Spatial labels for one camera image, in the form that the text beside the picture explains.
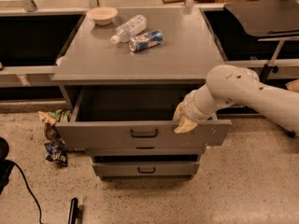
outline black cable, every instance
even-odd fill
[[[29,185],[28,185],[28,182],[27,182],[27,179],[26,179],[26,177],[25,177],[24,172],[22,171],[21,167],[20,167],[16,162],[14,162],[14,161],[10,161],[10,162],[12,162],[12,163],[19,169],[19,171],[20,171],[20,173],[21,173],[21,175],[22,175],[22,178],[23,178],[24,181],[25,181],[25,184],[26,184],[26,187],[27,187],[29,193],[30,193],[31,196],[34,198],[34,200],[36,201],[36,205],[37,205],[37,207],[38,207],[38,211],[39,211],[39,224],[43,224],[43,222],[41,221],[41,214],[42,214],[42,212],[41,212],[40,205],[39,205],[39,203],[38,203],[38,200],[37,200],[36,196],[34,195],[34,193],[33,193],[33,192],[30,190],[30,188],[29,188]]]

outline drawer handle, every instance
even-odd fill
[[[134,131],[130,130],[130,135],[133,138],[155,138],[158,136],[158,130],[155,129],[155,134],[134,134]]]
[[[152,167],[152,168],[140,168],[138,167],[138,172],[140,174],[153,174],[156,172],[156,168],[155,167]]]

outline closed drawer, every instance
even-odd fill
[[[96,86],[84,88],[68,123],[57,129],[68,147],[86,149],[193,149],[220,145],[230,120],[209,120],[176,134],[173,114],[193,85]]]
[[[103,177],[121,176],[167,176],[195,175],[199,162],[127,162],[127,163],[94,163],[96,175]]]

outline floor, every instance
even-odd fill
[[[45,223],[67,223],[74,197],[83,206],[82,224],[299,222],[299,139],[268,119],[231,116],[224,143],[206,150],[193,179],[101,181],[83,153],[68,153],[67,167],[46,161],[47,140],[34,109],[8,111],[0,114],[7,158],[25,172]],[[38,223],[16,168],[0,196],[0,217],[1,224]]]

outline blue can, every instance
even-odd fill
[[[149,49],[157,46],[163,41],[163,34],[161,31],[151,31],[143,35],[132,37],[129,41],[131,51],[136,52],[142,49]]]

